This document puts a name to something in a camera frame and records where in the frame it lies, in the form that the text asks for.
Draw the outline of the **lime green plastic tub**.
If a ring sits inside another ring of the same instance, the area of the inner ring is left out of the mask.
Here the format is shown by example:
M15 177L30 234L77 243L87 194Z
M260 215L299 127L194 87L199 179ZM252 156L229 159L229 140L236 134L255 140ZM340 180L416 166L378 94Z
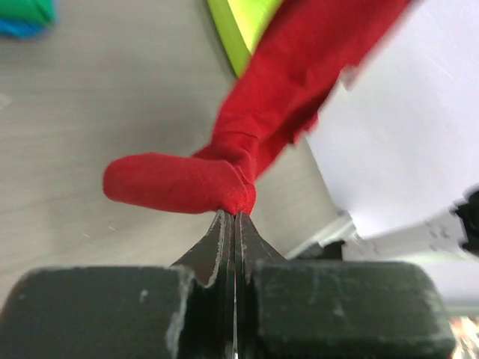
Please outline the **lime green plastic tub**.
M240 77L281 1L207 0L216 31L230 61Z

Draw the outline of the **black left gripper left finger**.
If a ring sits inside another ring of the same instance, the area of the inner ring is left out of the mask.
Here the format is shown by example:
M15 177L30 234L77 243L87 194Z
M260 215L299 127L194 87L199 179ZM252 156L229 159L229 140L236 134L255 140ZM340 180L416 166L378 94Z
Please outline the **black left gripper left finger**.
M218 211L206 234L171 267L171 358L234 356L234 217Z

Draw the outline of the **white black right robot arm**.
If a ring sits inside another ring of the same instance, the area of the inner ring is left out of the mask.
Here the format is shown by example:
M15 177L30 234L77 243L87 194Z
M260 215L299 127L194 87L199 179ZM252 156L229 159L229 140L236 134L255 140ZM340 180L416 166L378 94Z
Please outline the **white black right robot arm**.
M440 263L478 261L478 187L425 221L381 236L352 237L343 246L344 260Z

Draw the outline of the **red t-shirt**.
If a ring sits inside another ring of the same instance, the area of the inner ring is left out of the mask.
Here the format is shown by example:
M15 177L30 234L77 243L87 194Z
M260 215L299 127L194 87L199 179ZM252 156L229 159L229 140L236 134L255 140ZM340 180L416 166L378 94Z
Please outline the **red t-shirt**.
M189 157L110 163L111 200L166 212L250 213L255 182L317 123L341 74L357 70L410 1L283 1L220 108L210 142Z

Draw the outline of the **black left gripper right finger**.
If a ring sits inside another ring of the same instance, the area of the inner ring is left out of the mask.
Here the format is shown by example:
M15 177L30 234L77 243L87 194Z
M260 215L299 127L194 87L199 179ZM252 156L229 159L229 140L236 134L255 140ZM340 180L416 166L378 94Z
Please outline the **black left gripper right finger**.
M282 262L285 258L261 237L249 215L241 212L235 217L234 232L237 352L239 358L256 358L254 265L258 261Z

